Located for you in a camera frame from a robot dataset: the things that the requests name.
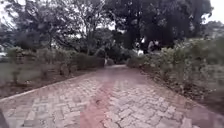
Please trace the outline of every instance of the bush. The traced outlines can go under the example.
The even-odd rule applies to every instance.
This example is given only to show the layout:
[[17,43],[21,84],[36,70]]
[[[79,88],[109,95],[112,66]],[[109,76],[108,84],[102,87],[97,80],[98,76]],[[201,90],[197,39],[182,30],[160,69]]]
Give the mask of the bush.
[[112,59],[107,59],[107,65],[108,66],[114,65],[114,61]]
[[22,63],[23,50],[20,47],[13,47],[7,51],[7,57],[13,63]]
[[79,70],[99,68],[104,66],[104,59],[77,53],[76,64]]
[[142,57],[132,57],[127,65],[153,73],[169,82],[169,88],[203,101],[214,90],[219,90],[219,94],[224,90],[223,51],[224,38],[189,40],[173,49],[163,48]]

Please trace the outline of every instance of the shrub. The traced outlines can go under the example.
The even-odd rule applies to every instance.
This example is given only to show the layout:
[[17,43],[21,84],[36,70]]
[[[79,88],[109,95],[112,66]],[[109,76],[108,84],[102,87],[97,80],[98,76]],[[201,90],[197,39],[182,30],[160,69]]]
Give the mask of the shrub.
[[223,43],[224,38],[189,40],[173,49],[132,57],[127,65],[156,74],[170,83],[169,88],[203,100],[214,90],[224,90]]
[[41,68],[41,78],[48,78],[48,64],[53,63],[54,54],[49,49],[39,49],[36,52],[36,62],[39,64]]
[[104,66],[104,59],[95,56],[88,56],[82,53],[77,53],[76,64],[79,70],[99,68]]
[[114,61],[112,59],[107,59],[107,65],[108,66],[114,65]]
[[22,63],[23,50],[20,47],[13,47],[7,51],[7,57],[13,63]]
[[16,68],[13,72],[12,72],[12,83],[13,85],[17,86],[20,85],[18,82],[18,77],[21,73],[21,68]]

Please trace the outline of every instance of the paver brick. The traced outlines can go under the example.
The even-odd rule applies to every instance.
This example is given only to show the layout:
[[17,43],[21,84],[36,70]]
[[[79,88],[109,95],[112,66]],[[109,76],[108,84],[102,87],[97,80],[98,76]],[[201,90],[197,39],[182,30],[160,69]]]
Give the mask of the paver brick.
[[180,128],[192,128],[192,120],[184,117]]
[[126,109],[119,113],[120,118],[124,118],[128,115],[130,115],[133,111],[131,109]]
[[128,126],[128,125],[130,125],[134,120],[135,120],[135,118],[133,118],[132,116],[128,116],[128,117],[124,118],[123,120],[121,120],[121,122],[120,122],[120,126],[121,126],[121,127]]
[[128,68],[0,100],[0,108],[10,128],[224,128],[223,116]]

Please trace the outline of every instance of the foliage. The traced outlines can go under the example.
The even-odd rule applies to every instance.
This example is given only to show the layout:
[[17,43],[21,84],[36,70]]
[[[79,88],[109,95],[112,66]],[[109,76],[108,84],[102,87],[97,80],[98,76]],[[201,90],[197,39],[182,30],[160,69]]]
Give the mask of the foliage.
[[125,32],[124,46],[146,53],[150,41],[159,41],[159,48],[172,47],[174,40],[200,35],[201,17],[212,7],[207,0],[107,0],[104,9],[116,30]]
[[128,66],[154,73],[169,82],[169,88],[203,101],[215,94],[214,90],[223,90],[223,41],[224,38],[188,40],[173,49],[133,57]]
[[78,70],[99,68],[104,66],[104,59],[95,56],[87,56],[81,53],[77,54],[76,61]]
[[112,59],[107,59],[107,65],[108,66],[114,65],[114,61]]
[[7,51],[7,57],[13,63],[21,63],[23,50],[20,47],[13,47]]

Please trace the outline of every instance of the tree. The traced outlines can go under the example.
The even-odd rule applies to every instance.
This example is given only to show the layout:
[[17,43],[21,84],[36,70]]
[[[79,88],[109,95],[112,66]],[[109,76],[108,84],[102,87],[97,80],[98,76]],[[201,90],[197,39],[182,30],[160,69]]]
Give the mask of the tree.
[[198,36],[202,16],[212,7],[208,0],[107,0],[104,9],[116,30],[125,32],[124,46],[140,46],[147,53],[150,41],[159,41],[159,48],[172,47],[174,40]]
[[16,42],[22,48],[51,46],[52,40],[64,47],[75,48],[69,42],[79,29],[74,8],[68,1],[26,0],[25,5],[8,0],[5,11],[15,24]]

